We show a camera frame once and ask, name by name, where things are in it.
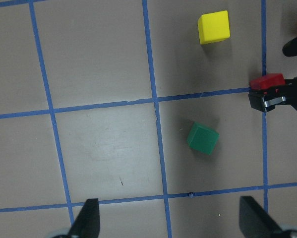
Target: black object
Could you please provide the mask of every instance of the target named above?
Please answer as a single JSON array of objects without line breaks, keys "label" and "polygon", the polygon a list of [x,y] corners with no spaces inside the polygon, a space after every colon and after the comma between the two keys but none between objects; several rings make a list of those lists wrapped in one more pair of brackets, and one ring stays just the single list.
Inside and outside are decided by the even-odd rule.
[{"label": "black object", "polygon": [[297,111],[297,77],[286,79],[285,85],[273,86],[265,90],[250,90],[251,107],[261,112],[269,112],[276,105],[292,105]]},{"label": "black object", "polygon": [[296,230],[283,231],[250,196],[240,198],[239,227],[245,238],[297,238]]},{"label": "black object", "polygon": [[97,238],[100,233],[99,200],[87,199],[66,235],[54,238]]},{"label": "black object", "polygon": [[297,56],[297,37],[283,46],[283,54],[287,57]]}]

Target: green block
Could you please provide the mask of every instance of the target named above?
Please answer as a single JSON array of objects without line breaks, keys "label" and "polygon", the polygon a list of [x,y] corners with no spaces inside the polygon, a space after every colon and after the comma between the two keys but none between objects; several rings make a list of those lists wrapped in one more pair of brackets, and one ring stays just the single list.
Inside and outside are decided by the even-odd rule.
[{"label": "green block", "polygon": [[188,145],[198,151],[210,155],[217,143],[219,134],[212,128],[195,122],[188,135]]}]

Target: block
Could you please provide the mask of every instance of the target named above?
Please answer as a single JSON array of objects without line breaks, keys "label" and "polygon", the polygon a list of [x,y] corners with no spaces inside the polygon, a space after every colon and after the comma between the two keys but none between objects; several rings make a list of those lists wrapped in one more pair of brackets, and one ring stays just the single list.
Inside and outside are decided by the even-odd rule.
[{"label": "block", "polygon": [[228,11],[201,15],[198,19],[200,44],[223,41],[230,37]]},{"label": "block", "polygon": [[269,73],[250,81],[249,84],[252,90],[265,90],[272,86],[284,85],[285,79],[281,73]]},{"label": "block", "polygon": [[187,143],[192,149],[210,155],[218,138],[219,134],[214,129],[194,122],[188,135]]}]

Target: grid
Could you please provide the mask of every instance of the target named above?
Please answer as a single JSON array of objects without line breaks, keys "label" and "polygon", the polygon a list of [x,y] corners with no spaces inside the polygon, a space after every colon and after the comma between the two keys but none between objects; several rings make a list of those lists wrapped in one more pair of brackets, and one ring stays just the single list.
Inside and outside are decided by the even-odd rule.
[{"label": "grid", "polygon": [[[160,164],[161,164],[163,194],[162,195],[154,195],[154,196],[145,196],[145,197],[101,200],[99,203],[100,204],[110,204],[110,203],[123,203],[123,202],[163,199],[164,204],[165,204],[165,214],[166,214],[168,237],[171,238],[172,237],[172,228],[171,228],[171,218],[170,218],[170,209],[169,209],[168,199],[169,198],[188,197],[188,193],[168,194],[168,191],[167,191],[167,180],[166,180],[166,169],[165,169],[164,152],[163,152],[163,140],[162,140],[162,131],[161,131],[159,103],[164,102],[164,101],[174,101],[174,100],[184,100],[184,99],[190,99],[190,98],[211,97],[211,96],[216,96],[216,95],[244,93],[244,92],[248,92],[249,88],[235,88],[235,89],[218,90],[218,91],[212,91],[212,92],[200,92],[200,93],[193,93],[193,94],[158,97],[157,90],[156,90],[156,84],[155,84],[155,76],[154,76],[154,65],[153,65],[153,54],[152,54],[152,46],[151,46],[151,39],[150,39],[148,6],[147,6],[147,0],[142,0],[152,98],[139,99],[139,100],[135,100],[135,101],[119,101],[119,102],[100,103],[100,104],[93,104],[93,105],[82,105],[82,106],[66,107],[66,108],[54,108],[50,89],[49,89],[49,84],[48,84],[48,77],[47,77],[45,64],[44,64],[43,51],[41,48],[41,43],[40,43],[40,38],[39,38],[39,29],[37,26],[36,16],[35,16],[34,2],[38,2],[38,1],[44,1],[44,0],[4,1],[4,2],[0,2],[0,7],[10,6],[10,5],[18,5],[18,4],[28,4],[29,5],[33,34],[35,36],[37,54],[38,54],[38,58],[39,58],[40,69],[41,69],[41,74],[42,74],[42,78],[43,78],[43,83],[44,83],[44,88],[45,88],[45,93],[46,93],[49,109],[48,110],[38,110],[38,111],[28,111],[28,112],[18,112],[18,113],[11,113],[11,114],[0,114],[0,119],[28,117],[28,116],[35,116],[35,115],[48,115],[48,114],[50,115],[52,125],[53,125],[53,132],[54,132],[56,148],[57,148],[57,153],[58,153],[58,159],[59,159],[59,165],[60,165],[60,170],[61,170],[61,175],[62,175],[62,182],[63,182],[64,192],[65,192],[65,197],[66,197],[66,204],[50,204],[50,205],[43,205],[43,206],[3,208],[3,209],[0,209],[0,213],[14,212],[14,211],[52,209],[52,208],[68,208],[70,221],[71,221],[71,223],[73,223],[74,216],[73,216],[72,208],[76,207],[76,206],[82,206],[83,203],[72,203],[71,199],[70,199],[70,193],[69,193],[69,188],[68,188],[68,183],[67,183],[67,178],[66,178],[66,172],[65,172],[65,168],[64,168],[64,161],[63,161],[62,152],[61,152],[61,145],[60,145],[60,139],[59,139],[55,114],[64,113],[64,112],[73,112],[73,111],[79,111],[79,110],[90,110],[90,109],[95,109],[95,108],[110,108],[110,107],[120,107],[120,106],[126,106],[126,105],[154,103],[155,113],[156,113],[156,118],[157,118],[156,129],[157,129],[159,156],[160,156]],[[265,75],[266,74],[266,0],[261,0],[261,24],[262,24],[261,25],[261,29],[262,29],[262,75]],[[263,160],[263,185],[262,186],[238,187],[238,188],[230,188],[230,189],[195,192],[194,196],[206,196],[206,195],[234,193],[234,192],[242,192],[242,191],[263,190],[264,191],[264,209],[266,211],[268,211],[268,190],[275,189],[275,188],[294,187],[294,186],[297,186],[297,182],[274,184],[274,185],[268,184],[267,123],[266,123],[266,114],[265,113],[262,113],[262,148],[263,148],[263,158],[262,158],[262,160]]]}]

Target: yellow block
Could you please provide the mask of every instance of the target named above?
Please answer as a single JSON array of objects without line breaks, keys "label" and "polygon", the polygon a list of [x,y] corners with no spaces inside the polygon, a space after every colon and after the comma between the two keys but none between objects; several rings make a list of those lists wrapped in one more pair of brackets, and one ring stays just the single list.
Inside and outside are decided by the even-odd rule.
[{"label": "yellow block", "polygon": [[223,41],[230,37],[228,11],[204,14],[198,20],[200,44]]}]

